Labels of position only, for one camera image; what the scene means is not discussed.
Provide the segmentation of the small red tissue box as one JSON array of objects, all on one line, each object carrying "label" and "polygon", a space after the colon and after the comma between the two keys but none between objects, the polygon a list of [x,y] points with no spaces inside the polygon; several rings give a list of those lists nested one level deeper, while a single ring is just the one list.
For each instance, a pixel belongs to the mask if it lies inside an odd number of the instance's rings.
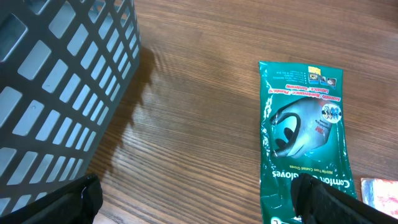
[{"label": "small red tissue box", "polygon": [[366,205],[397,218],[396,180],[362,178],[361,195]]}]

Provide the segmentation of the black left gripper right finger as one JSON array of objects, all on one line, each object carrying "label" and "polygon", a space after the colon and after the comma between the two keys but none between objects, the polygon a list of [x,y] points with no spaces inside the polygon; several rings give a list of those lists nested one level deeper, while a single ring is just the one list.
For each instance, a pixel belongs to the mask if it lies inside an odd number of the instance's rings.
[{"label": "black left gripper right finger", "polygon": [[290,193],[303,224],[397,224],[396,218],[306,173],[293,179]]}]

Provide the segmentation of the green 3M gloves packet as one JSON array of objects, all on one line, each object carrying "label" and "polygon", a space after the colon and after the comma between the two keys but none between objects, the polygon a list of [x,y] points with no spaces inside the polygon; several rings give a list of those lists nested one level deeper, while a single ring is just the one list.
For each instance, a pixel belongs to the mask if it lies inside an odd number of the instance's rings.
[{"label": "green 3M gloves packet", "polygon": [[259,73],[262,221],[301,222],[290,194],[301,173],[356,197],[343,120],[343,70],[260,61]]}]

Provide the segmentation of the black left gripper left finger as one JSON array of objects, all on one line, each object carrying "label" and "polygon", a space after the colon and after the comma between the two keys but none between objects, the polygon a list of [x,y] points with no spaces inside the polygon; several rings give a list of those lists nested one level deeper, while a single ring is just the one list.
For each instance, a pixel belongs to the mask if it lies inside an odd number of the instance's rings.
[{"label": "black left gripper left finger", "polygon": [[103,205],[96,174],[89,174],[1,217],[1,223],[93,223]]}]

